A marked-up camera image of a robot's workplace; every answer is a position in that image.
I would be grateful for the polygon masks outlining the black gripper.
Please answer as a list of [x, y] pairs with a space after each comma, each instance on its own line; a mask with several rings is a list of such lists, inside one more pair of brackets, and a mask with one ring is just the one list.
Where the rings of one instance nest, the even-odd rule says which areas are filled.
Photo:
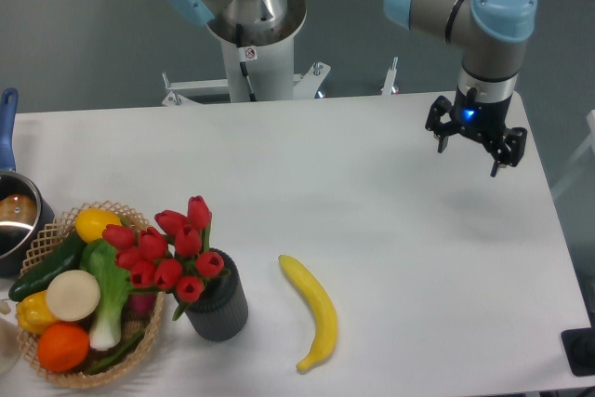
[[456, 91], [453, 103], [439, 96], [430, 106], [425, 128], [438, 141], [438, 153], [443, 153], [448, 139], [460, 135], [481, 143], [494, 158], [490, 176], [500, 169], [516, 167], [524, 156], [528, 131], [524, 127], [506, 127], [506, 117], [512, 95], [497, 102], [481, 102], [478, 87], [466, 93]]

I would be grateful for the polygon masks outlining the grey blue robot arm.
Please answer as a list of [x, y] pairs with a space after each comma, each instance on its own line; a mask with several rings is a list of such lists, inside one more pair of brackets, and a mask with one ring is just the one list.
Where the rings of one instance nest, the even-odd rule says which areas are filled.
[[492, 156], [493, 175], [522, 160], [527, 131], [508, 127], [506, 118], [537, 6], [537, 0], [383, 0], [392, 22], [463, 52], [454, 99], [438, 97], [425, 124], [440, 152], [460, 135]]

